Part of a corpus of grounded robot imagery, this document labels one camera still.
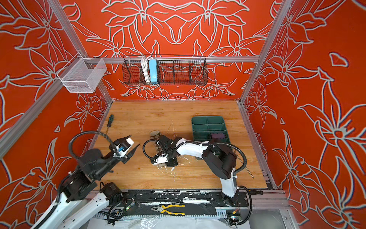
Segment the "beige argyle sock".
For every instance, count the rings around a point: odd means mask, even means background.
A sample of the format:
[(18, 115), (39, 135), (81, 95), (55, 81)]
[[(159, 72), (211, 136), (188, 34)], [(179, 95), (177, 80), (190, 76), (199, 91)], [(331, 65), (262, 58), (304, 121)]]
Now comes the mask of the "beige argyle sock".
[[(150, 138), (154, 139), (154, 140), (160, 140), (161, 135), (162, 134), (159, 130), (154, 130), (154, 131), (150, 132)], [(156, 149), (157, 154), (163, 154), (166, 152), (164, 142), (159, 142), (159, 143), (155, 142), (153, 145)]]

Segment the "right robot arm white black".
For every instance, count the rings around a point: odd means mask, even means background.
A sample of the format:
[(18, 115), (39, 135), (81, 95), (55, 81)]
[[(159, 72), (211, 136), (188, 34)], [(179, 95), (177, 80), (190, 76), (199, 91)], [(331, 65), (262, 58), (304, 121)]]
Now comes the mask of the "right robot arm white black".
[(233, 198), (238, 190), (237, 174), (247, 166), (245, 154), (236, 146), (217, 138), (198, 142), (162, 135), (156, 140), (160, 152), (150, 159), (153, 165), (176, 167), (180, 156), (193, 156), (205, 161), (210, 170), (220, 178), (222, 193)]

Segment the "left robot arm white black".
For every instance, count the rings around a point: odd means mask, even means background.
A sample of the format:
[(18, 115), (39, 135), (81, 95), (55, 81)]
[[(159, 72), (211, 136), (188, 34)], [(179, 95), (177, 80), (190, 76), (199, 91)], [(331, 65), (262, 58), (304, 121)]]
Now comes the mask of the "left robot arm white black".
[[(104, 137), (110, 144), (110, 152), (103, 156), (99, 149), (92, 148), (77, 156), (73, 143), (88, 134)], [(113, 182), (98, 185), (97, 181), (118, 163), (127, 163), (137, 148), (130, 135), (115, 141), (99, 131), (84, 131), (74, 136), (68, 151), (77, 161), (77, 167), (61, 181), (55, 200), (33, 228), (78, 229), (98, 213), (105, 215), (108, 223), (122, 219), (127, 212), (127, 199), (122, 191)]]

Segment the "green plastic divided tray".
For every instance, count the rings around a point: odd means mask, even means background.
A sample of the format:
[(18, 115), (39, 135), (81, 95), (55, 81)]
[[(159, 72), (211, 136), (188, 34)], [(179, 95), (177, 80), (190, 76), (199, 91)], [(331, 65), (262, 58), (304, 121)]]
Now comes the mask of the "green plastic divided tray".
[(225, 133), (221, 142), (230, 143), (227, 127), (222, 116), (194, 116), (192, 117), (192, 130), (194, 141), (210, 141), (211, 133)]

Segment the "purple sock yellow cuff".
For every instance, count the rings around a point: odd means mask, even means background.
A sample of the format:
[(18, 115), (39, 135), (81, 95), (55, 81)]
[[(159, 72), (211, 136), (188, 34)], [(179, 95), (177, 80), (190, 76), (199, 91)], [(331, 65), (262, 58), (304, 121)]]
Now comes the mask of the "purple sock yellow cuff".
[(226, 135), (225, 133), (211, 133), (211, 138), (217, 138), (217, 139), (225, 139)]

